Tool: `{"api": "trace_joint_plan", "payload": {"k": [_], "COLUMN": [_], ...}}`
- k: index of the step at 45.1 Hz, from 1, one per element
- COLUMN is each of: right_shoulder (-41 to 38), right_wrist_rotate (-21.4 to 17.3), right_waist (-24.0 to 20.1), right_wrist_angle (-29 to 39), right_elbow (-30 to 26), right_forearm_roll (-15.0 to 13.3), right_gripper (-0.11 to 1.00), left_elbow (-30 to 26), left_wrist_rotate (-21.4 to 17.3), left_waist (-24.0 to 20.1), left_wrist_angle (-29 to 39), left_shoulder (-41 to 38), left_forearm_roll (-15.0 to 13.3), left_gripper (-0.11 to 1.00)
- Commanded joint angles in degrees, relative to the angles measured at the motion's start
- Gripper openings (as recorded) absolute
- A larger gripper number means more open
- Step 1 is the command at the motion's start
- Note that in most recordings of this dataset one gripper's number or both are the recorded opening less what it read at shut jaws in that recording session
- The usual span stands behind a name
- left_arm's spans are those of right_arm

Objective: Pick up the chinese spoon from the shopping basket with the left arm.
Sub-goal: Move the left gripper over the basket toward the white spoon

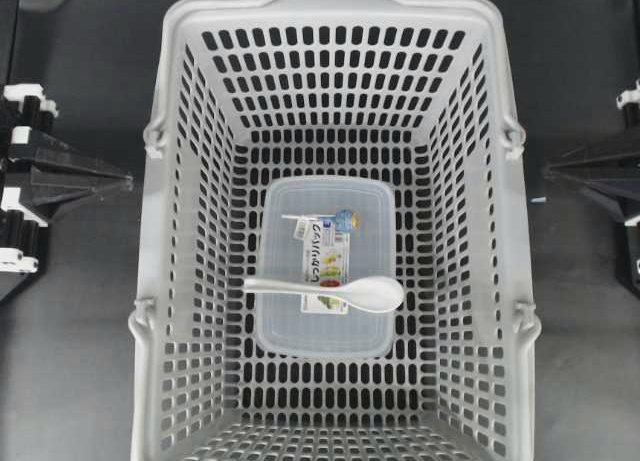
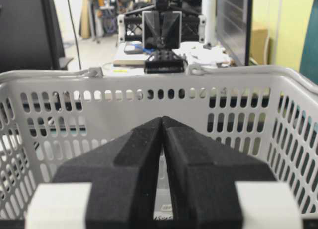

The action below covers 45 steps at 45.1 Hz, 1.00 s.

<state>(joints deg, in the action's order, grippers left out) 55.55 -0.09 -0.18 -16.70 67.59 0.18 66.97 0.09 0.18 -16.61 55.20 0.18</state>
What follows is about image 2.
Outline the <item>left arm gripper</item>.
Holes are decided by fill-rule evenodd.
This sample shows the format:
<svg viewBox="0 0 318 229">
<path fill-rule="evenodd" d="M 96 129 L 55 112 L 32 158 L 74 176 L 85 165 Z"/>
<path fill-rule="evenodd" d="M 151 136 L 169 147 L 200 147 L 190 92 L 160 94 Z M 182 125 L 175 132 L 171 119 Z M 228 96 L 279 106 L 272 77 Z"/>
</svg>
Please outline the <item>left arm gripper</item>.
<svg viewBox="0 0 318 229">
<path fill-rule="evenodd" d="M 206 17 L 201 14 L 138 10 L 119 15 L 117 24 L 120 43 L 139 41 L 145 49 L 157 49 L 145 60 L 146 74 L 184 72 L 185 60 L 170 49 L 182 42 L 205 41 Z"/>
</svg>

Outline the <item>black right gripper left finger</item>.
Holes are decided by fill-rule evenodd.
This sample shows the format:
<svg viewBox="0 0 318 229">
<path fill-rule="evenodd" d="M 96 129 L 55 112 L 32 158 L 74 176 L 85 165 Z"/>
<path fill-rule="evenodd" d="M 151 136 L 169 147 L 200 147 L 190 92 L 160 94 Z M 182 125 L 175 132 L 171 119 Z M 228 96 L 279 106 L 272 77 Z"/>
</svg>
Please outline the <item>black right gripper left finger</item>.
<svg viewBox="0 0 318 229">
<path fill-rule="evenodd" d="M 134 229 L 152 224 L 162 119 L 60 165 L 29 204 L 27 229 Z"/>
</svg>

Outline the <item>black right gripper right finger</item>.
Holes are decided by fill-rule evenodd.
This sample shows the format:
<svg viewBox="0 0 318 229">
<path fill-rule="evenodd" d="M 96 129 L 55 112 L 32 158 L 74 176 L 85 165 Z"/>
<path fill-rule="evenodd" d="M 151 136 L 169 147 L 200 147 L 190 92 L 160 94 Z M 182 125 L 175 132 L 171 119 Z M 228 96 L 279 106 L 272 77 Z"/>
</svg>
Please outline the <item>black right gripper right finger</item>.
<svg viewBox="0 0 318 229">
<path fill-rule="evenodd" d="M 162 119 L 174 217 L 196 229 L 301 229 L 289 186 L 269 166 Z"/>
</svg>

